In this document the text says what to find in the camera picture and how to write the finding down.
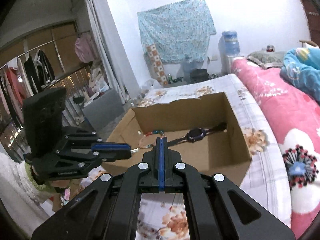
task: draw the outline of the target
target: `plastic bag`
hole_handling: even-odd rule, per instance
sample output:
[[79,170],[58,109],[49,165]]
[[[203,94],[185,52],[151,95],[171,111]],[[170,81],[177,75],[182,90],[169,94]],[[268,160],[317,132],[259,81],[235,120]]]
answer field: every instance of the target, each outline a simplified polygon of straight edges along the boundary
[[96,92],[102,93],[106,92],[109,89],[108,84],[105,82],[103,76],[101,75],[99,80],[96,80],[96,85],[93,88]]
[[149,79],[148,81],[146,81],[141,87],[141,94],[145,95],[147,94],[150,90],[153,89],[161,89],[163,88],[162,85],[160,85],[160,83],[156,80],[156,79]]

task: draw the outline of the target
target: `storage box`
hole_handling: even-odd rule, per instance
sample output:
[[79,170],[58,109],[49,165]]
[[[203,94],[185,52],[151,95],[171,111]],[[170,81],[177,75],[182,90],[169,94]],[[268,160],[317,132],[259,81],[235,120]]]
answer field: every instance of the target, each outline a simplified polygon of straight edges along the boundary
[[[206,175],[222,173],[240,185],[251,163],[242,130],[224,93],[204,95],[199,99],[181,99],[169,104],[156,104],[130,109],[108,138],[109,142],[128,143],[138,147],[144,133],[163,130],[168,141],[180,138],[196,127],[212,128],[227,123],[227,131],[207,135],[195,143],[182,143],[170,147],[180,152],[182,161]],[[148,136],[143,144],[154,143],[156,135]],[[112,175],[125,172],[141,162],[150,149],[140,149],[129,160],[103,163]]]

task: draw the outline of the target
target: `electrical outlet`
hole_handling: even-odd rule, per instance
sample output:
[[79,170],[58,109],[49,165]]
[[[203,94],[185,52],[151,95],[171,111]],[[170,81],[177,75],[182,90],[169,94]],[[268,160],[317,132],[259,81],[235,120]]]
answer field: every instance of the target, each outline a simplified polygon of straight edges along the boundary
[[208,59],[209,59],[210,61],[216,61],[216,60],[218,60],[218,55],[213,55],[213,56],[211,56],[211,57],[208,57]]

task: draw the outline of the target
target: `bead bracelet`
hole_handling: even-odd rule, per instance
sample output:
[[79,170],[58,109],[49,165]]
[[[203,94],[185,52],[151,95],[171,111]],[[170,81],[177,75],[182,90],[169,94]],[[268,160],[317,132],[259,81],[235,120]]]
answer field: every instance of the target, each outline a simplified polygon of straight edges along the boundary
[[149,135],[152,135],[152,134],[160,134],[161,135],[161,138],[163,138],[164,136],[164,131],[160,131],[160,130],[155,130],[155,131],[152,131],[152,132],[147,132],[146,134],[144,134],[142,136],[142,138],[140,139],[139,141],[139,148],[140,149],[148,149],[148,148],[152,148],[156,143],[151,143],[151,144],[148,144],[148,145],[142,145],[142,141],[144,140],[144,138],[146,138],[147,136]]

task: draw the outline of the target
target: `pink blanket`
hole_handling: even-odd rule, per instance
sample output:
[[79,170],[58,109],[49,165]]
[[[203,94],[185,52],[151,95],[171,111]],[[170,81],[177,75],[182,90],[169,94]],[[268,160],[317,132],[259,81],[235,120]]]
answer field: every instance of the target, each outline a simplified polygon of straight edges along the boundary
[[[287,170],[292,189],[291,229],[298,239],[320,210],[320,181],[316,177],[317,160],[320,161],[320,107],[304,92],[286,83],[279,76],[279,68],[262,70],[247,63],[244,59],[235,60],[232,72],[260,105],[281,153],[286,154],[287,167],[298,152],[302,156],[293,170]],[[303,168],[306,168],[303,176],[292,176]]]

